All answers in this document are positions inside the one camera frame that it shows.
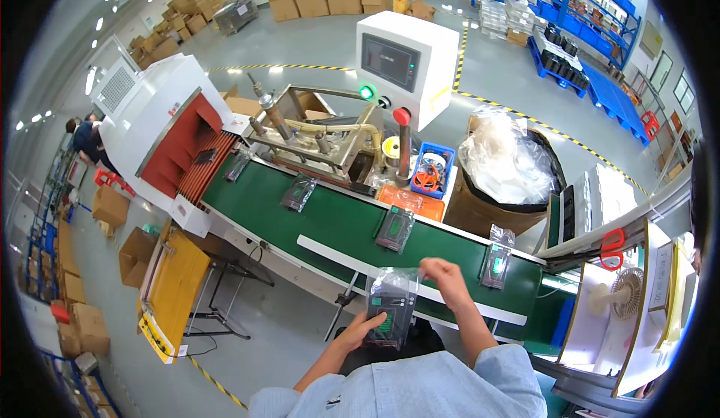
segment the green conveyor belt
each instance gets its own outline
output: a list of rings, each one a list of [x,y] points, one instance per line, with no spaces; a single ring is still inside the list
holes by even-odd
[[[502,291],[478,285],[478,273],[486,247],[442,229],[416,222],[402,255],[374,243],[374,235],[385,209],[337,191],[318,186],[302,213],[280,206],[293,176],[257,162],[250,162],[237,183],[228,183],[222,175],[229,157],[211,181],[203,202],[239,226],[256,234],[271,246],[349,282],[353,271],[299,246],[297,237],[305,235],[334,250],[377,267],[416,267],[420,259],[440,257],[462,267],[472,298],[480,304],[530,316],[535,304],[542,269],[539,265],[514,257]],[[425,282],[435,288],[434,283]],[[365,277],[356,285],[365,288]],[[444,304],[418,299],[418,312],[455,322]]]

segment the yellow tube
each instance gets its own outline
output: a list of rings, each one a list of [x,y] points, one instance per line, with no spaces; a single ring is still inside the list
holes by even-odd
[[[372,124],[346,124],[342,126],[323,126],[320,124],[301,123],[300,121],[293,120],[285,120],[285,122],[291,128],[294,127],[298,131],[309,132],[312,134],[316,132],[345,132],[356,130],[369,131],[370,139],[372,141],[372,149],[375,152],[375,162],[380,163],[380,161],[383,160],[383,151],[380,149],[382,137],[380,136],[380,131],[377,130],[377,127],[373,126]]]

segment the orange tray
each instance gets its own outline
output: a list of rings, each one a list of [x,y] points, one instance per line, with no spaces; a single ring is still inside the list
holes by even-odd
[[[425,216],[438,223],[443,221],[445,203],[436,198],[430,198],[414,191],[398,189],[393,186],[384,186],[377,200],[391,206],[406,208],[414,214]]]

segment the control box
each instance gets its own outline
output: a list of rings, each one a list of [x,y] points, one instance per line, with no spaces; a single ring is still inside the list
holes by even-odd
[[[358,21],[355,55],[363,98],[409,112],[421,131],[450,104],[460,34],[386,10]]]

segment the red emergency stop button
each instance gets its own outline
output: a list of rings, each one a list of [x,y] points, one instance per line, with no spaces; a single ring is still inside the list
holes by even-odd
[[[396,108],[392,111],[392,118],[401,126],[410,124],[410,111],[405,107]]]

